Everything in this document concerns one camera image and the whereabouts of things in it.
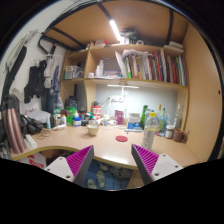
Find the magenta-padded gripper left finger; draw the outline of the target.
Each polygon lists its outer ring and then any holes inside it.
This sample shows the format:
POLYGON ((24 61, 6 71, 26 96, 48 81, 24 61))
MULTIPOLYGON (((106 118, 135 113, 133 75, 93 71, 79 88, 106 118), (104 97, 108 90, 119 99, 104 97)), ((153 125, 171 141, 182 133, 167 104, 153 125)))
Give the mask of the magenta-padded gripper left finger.
POLYGON ((81 186, 94 156, 94 147, 87 146, 72 155, 58 157, 45 168, 56 176, 81 186))

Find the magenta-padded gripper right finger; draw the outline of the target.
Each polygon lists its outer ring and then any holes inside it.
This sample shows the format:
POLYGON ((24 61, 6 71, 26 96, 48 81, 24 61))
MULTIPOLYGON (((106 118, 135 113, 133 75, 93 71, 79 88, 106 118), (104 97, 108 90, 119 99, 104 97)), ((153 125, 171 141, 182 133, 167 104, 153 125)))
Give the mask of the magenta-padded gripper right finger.
POLYGON ((132 145, 131 154, 145 185, 182 169, 182 166, 169 155, 158 155, 136 144, 132 145))

